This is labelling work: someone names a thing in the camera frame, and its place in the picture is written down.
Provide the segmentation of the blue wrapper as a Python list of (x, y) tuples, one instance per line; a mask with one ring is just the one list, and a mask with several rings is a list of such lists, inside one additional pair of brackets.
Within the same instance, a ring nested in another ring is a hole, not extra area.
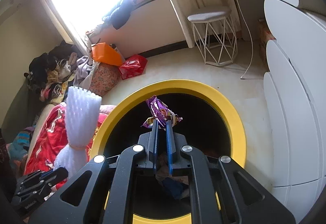
[(162, 185), (175, 200), (189, 197), (189, 187), (187, 184), (171, 178), (165, 178), (162, 181)]

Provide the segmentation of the white paper wrapper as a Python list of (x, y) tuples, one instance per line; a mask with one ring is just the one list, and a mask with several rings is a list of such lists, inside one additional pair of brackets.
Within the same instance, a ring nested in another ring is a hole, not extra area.
[(171, 178), (171, 179), (180, 181), (180, 182), (182, 182), (184, 184), (187, 184), (189, 186), (189, 182), (188, 182), (188, 177), (187, 176), (173, 177), (169, 173), (168, 159), (167, 159), (167, 154), (165, 152), (163, 154), (159, 155), (159, 157), (158, 157), (158, 165), (159, 165), (159, 169), (157, 170), (155, 177), (156, 177), (156, 180), (161, 185), (162, 185), (162, 181), (165, 178)]

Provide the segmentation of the white foam fruit net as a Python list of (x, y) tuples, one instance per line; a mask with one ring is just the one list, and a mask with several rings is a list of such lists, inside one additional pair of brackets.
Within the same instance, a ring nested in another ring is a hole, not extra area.
[(86, 148), (95, 134), (101, 102), (89, 90), (69, 87), (65, 109), (68, 143), (56, 156), (54, 170), (65, 168), (71, 178), (88, 162)]

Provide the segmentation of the purple snack wrapper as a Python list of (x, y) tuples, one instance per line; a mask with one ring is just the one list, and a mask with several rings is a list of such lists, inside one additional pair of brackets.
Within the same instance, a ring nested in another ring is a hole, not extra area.
[(143, 123), (143, 127), (152, 128), (154, 121), (156, 120), (160, 128), (165, 129), (169, 120), (171, 121), (172, 126), (175, 126), (183, 120), (182, 117), (176, 115), (165, 103), (158, 99), (156, 95), (147, 99), (146, 104), (150, 109), (152, 117), (147, 118)]

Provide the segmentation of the yellow rimmed black trash bin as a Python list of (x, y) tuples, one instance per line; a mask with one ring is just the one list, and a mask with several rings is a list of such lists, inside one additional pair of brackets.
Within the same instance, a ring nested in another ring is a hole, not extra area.
[[(143, 123), (151, 117), (146, 100), (156, 95), (182, 117), (173, 128), (187, 143), (212, 157), (229, 155), (245, 166), (247, 141), (238, 112), (231, 102), (209, 85), (191, 80), (157, 82), (126, 97), (108, 115), (95, 136), (91, 156), (119, 155), (148, 132)], [(134, 223), (191, 223), (189, 202), (169, 198), (152, 177), (138, 183)]]

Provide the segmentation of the colourful striped pillow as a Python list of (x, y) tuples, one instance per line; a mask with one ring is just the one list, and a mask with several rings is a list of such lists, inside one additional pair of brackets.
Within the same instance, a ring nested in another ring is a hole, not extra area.
[(35, 127), (26, 127), (20, 131), (12, 143), (6, 145), (9, 154), (9, 162), (16, 172), (24, 172), (30, 143)]

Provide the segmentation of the grey headboard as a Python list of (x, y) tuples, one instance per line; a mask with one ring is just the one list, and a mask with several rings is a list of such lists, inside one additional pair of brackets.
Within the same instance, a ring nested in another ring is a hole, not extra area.
[(11, 143), (17, 134), (26, 127), (32, 126), (35, 117), (45, 106), (39, 96), (23, 83), (13, 99), (1, 125), (1, 133), (6, 143)]

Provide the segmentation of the pile of clothes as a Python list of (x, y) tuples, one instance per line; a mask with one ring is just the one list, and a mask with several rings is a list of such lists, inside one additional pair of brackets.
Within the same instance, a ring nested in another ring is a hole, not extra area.
[(62, 41), (51, 51), (34, 58), (24, 73), (30, 91), (41, 102), (60, 104), (72, 85), (81, 53), (74, 45)]

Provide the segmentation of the floral fabric basket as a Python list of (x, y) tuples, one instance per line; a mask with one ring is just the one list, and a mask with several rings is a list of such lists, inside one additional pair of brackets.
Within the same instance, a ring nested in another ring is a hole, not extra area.
[(117, 66), (99, 63), (92, 75), (89, 90), (99, 96), (106, 95), (120, 80)]

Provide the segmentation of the grey white garment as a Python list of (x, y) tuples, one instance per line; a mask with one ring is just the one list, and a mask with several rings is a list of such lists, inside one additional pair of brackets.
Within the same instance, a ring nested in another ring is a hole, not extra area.
[(73, 86), (89, 90), (93, 75), (99, 66), (99, 62), (94, 61), (89, 56), (82, 56), (77, 60), (77, 68)]

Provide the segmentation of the white petal shaped chair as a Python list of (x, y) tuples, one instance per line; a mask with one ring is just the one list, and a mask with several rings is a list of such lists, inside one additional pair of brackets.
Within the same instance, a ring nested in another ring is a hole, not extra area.
[(325, 17), (281, 0), (265, 0), (264, 11), (272, 194), (300, 222), (325, 187)]

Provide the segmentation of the red plastic bag on floor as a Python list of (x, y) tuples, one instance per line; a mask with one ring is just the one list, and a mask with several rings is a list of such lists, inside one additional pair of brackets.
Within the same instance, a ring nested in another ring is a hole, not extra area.
[(120, 67), (119, 71), (123, 80), (142, 75), (147, 65), (147, 59), (141, 55), (129, 57)]

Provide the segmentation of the orange shopping bag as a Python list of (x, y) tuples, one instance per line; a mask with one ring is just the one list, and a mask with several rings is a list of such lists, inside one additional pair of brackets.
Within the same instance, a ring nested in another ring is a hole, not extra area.
[(92, 57), (96, 62), (120, 67), (124, 63), (122, 55), (105, 42), (92, 46)]

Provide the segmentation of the dark jacket on sill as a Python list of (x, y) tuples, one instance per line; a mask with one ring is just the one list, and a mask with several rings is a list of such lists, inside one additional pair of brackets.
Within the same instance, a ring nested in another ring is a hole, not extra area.
[(102, 18), (102, 20), (105, 25), (112, 25), (118, 30), (126, 24), (134, 9), (135, 0), (121, 0)]

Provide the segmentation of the cream curtain left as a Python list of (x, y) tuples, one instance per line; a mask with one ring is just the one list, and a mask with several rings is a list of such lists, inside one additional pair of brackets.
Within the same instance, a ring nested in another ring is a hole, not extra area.
[(46, 14), (66, 43), (75, 45), (83, 55), (91, 51), (91, 42), (83, 30), (83, 13), (78, 0), (40, 0)]

